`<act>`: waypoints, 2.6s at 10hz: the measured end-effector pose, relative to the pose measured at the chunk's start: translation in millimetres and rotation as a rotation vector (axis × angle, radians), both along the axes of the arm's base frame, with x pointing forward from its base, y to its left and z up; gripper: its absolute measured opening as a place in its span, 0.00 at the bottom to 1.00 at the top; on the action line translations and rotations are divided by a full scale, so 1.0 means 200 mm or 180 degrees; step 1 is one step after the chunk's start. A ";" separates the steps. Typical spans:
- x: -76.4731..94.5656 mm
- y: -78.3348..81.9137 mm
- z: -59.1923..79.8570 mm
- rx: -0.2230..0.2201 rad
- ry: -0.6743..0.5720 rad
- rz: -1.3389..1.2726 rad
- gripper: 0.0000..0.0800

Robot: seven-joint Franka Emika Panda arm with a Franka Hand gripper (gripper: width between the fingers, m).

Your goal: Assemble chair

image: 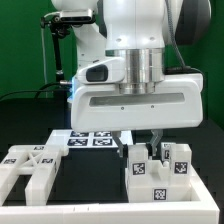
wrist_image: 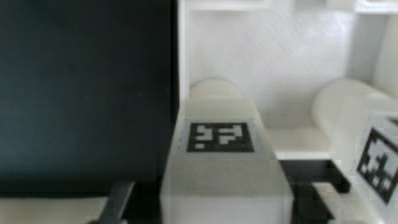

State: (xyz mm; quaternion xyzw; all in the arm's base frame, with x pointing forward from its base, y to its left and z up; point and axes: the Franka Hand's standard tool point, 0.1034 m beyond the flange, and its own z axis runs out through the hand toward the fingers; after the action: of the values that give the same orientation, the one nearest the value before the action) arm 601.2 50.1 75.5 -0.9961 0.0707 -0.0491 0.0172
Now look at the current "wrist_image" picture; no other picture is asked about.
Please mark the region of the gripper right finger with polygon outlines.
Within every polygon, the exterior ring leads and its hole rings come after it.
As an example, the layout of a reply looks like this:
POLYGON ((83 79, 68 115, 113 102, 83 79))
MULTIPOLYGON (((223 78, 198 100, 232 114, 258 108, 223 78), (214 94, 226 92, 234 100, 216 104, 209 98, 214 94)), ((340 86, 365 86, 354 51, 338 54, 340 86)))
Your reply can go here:
POLYGON ((294 208, 292 224, 369 224, 354 217, 346 217, 337 211, 326 195, 312 183, 292 185, 294 208))

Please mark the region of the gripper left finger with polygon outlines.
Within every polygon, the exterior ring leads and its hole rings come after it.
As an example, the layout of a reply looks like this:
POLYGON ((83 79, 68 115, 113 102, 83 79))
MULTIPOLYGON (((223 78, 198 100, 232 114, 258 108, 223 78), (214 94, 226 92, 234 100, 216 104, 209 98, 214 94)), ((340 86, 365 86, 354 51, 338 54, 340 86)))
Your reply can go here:
POLYGON ((123 214, 129 206, 134 187, 134 182, 122 182, 115 185, 100 217, 88 224, 129 224, 129 220, 123 217, 123 214))

